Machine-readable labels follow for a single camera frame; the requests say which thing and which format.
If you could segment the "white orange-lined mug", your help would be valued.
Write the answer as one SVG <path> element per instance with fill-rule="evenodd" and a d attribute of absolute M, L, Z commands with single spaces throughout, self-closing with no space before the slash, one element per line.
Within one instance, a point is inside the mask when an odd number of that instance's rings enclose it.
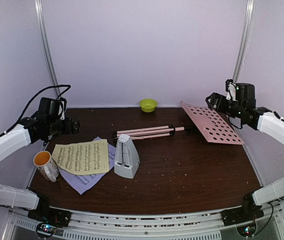
<path fill-rule="evenodd" d="M 50 152 L 46 150 L 38 152 L 33 158 L 33 163 L 46 180 L 52 183 L 57 181 L 60 172 Z"/>

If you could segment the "purple sheet music page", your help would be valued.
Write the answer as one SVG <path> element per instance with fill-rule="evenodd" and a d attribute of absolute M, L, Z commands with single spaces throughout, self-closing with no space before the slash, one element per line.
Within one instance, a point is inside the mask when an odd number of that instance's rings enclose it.
<path fill-rule="evenodd" d="M 109 171 L 114 168 L 115 165 L 115 154 L 116 148 L 108 144 L 108 159 L 109 159 Z M 97 184 L 100 179 L 107 173 L 89 174 L 89 175 L 75 175 L 67 172 L 66 170 L 59 168 L 60 175 L 64 180 L 80 195 L 82 195 L 87 190 L 90 190 L 95 184 Z"/>

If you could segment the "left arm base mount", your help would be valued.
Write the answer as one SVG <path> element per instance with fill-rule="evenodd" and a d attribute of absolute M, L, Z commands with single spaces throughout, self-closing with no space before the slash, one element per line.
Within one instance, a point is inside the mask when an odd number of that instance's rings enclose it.
<path fill-rule="evenodd" d="M 72 213 L 67 210 L 49 208 L 47 212 L 39 210 L 27 210 L 27 217 L 38 221 L 35 227 L 35 233 L 41 239 L 51 238 L 58 228 L 68 227 Z"/>

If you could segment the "aluminium frame post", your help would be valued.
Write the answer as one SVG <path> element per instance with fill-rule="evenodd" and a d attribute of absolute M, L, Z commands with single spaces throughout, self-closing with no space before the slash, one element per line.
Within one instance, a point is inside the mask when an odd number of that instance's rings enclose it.
<path fill-rule="evenodd" d="M 244 69 L 244 61 L 246 53 L 249 49 L 251 34 L 252 34 L 252 26 L 254 21 L 254 11 L 255 11 L 255 0 L 247 0 L 246 1 L 246 8 L 242 26 L 242 34 L 240 45 L 238 49 L 238 55 L 233 71 L 232 79 L 235 83 L 238 83 L 241 79 L 242 72 Z"/>
<path fill-rule="evenodd" d="M 50 51 L 42 1 L 41 0 L 34 0 L 34 7 L 35 7 L 35 14 L 36 14 L 38 27 L 39 27 L 39 31 L 40 31 L 40 37 L 41 37 L 42 46 L 43 46 L 43 50 L 44 50 L 44 58 L 45 58 L 47 70 L 48 70 L 48 73 L 49 73 L 49 77 L 50 77 L 52 85 L 57 86 L 58 80 L 57 80 L 57 77 L 56 77 L 54 63 L 53 63 L 53 59 L 52 59 L 52 55 L 51 55 L 51 51 Z"/>

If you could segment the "front aluminium rail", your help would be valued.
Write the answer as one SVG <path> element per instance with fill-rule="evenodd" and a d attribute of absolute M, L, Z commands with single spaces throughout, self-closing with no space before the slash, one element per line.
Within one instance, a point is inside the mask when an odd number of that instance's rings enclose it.
<path fill-rule="evenodd" d="M 222 210 L 129 215 L 72 210 L 67 227 L 51 240 L 245 240 L 244 230 L 256 224 L 253 240 L 284 240 L 284 218 L 276 205 L 256 220 L 225 225 Z"/>

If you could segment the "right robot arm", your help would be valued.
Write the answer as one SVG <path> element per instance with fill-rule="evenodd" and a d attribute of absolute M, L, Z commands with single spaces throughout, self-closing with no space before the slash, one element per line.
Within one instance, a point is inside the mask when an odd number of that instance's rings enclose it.
<path fill-rule="evenodd" d="M 240 125 L 266 134 L 284 145 L 284 118 L 276 111 L 256 106 L 255 86 L 226 80 L 227 95 L 212 93 L 205 98 L 209 109 L 240 119 Z M 250 220 L 258 207 L 276 200 L 284 200 L 284 177 L 249 194 L 248 202 L 238 210 L 241 220 Z"/>

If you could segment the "yellow sheet music page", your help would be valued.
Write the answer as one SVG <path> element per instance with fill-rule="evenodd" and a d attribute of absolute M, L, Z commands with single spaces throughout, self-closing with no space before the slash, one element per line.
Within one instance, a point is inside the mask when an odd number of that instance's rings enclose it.
<path fill-rule="evenodd" d="M 51 156 L 61 169 L 73 175 L 103 174 L 110 170 L 108 142 L 105 139 L 57 144 Z"/>

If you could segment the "green plastic bowl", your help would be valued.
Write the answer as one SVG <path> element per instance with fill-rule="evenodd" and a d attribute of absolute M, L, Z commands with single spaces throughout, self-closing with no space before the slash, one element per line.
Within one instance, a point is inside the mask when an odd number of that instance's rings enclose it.
<path fill-rule="evenodd" d="M 145 113 L 152 113 L 156 110 L 158 103 L 156 100 L 151 98 L 142 99 L 139 102 L 140 109 Z"/>

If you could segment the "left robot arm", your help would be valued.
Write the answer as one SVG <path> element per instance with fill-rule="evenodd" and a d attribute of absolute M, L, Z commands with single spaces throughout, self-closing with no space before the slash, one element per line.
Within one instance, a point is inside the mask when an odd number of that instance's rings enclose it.
<path fill-rule="evenodd" d="M 47 142 L 50 137 L 74 135 L 79 130 L 80 121 L 76 117 L 52 121 L 23 118 L 12 130 L 0 136 L 0 162 L 38 140 Z M 0 184 L 0 206 L 33 210 L 43 222 L 49 222 L 54 218 L 54 211 L 45 203 L 39 203 L 40 200 L 41 197 L 31 190 Z"/>

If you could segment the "right aluminium frame post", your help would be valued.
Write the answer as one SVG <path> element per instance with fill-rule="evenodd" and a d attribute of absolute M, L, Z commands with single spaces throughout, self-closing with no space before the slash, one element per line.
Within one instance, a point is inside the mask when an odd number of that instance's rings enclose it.
<path fill-rule="evenodd" d="M 238 83 L 241 79 L 242 72 L 244 69 L 244 61 L 246 53 L 249 49 L 251 34 L 252 34 L 252 26 L 254 21 L 254 11 L 255 11 L 255 0 L 247 0 L 246 1 L 246 8 L 242 26 L 242 34 L 240 45 L 238 49 L 238 55 L 233 71 L 232 79 L 235 83 Z"/>

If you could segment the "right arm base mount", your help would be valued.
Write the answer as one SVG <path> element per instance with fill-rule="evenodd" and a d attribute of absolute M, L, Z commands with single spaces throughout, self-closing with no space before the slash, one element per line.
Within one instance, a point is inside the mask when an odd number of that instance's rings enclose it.
<path fill-rule="evenodd" d="M 224 226 L 235 226 L 237 233 L 244 238 L 253 237 L 257 232 L 257 219 L 262 218 L 264 212 L 261 209 L 244 213 L 242 207 L 226 209 L 221 212 Z"/>

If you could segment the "white metronome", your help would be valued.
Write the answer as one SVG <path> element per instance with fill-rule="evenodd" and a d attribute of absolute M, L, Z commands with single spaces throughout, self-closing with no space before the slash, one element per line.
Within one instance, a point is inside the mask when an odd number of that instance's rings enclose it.
<path fill-rule="evenodd" d="M 133 179 L 140 166 L 140 157 L 132 138 L 121 134 L 116 142 L 114 173 L 122 178 Z"/>

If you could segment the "pink music stand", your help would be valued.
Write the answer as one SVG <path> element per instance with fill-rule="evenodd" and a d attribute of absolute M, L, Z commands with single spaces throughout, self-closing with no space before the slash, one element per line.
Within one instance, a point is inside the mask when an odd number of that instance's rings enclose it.
<path fill-rule="evenodd" d="M 132 140 L 146 140 L 160 137 L 172 137 L 178 132 L 201 133 L 209 143 L 243 145 L 244 141 L 236 131 L 215 111 L 205 106 L 196 106 L 180 101 L 180 106 L 193 122 L 192 126 L 178 126 L 172 124 L 114 131 L 112 137 L 117 140 L 126 134 Z"/>

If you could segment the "left aluminium frame post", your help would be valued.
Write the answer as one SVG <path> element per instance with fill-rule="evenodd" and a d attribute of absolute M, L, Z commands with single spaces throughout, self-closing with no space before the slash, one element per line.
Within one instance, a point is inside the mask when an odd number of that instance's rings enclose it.
<path fill-rule="evenodd" d="M 57 86 L 58 80 L 57 80 L 57 77 L 56 77 L 54 63 L 53 63 L 53 59 L 52 59 L 52 55 L 51 55 L 51 51 L 50 51 L 42 1 L 41 0 L 34 0 L 34 7 L 35 7 L 35 14 L 36 14 L 38 27 L 39 27 L 39 31 L 40 31 L 40 37 L 41 37 L 42 46 L 43 46 L 43 50 L 44 50 L 44 58 L 45 58 L 47 70 L 48 70 L 48 73 L 49 73 L 49 77 L 50 77 L 52 85 Z"/>

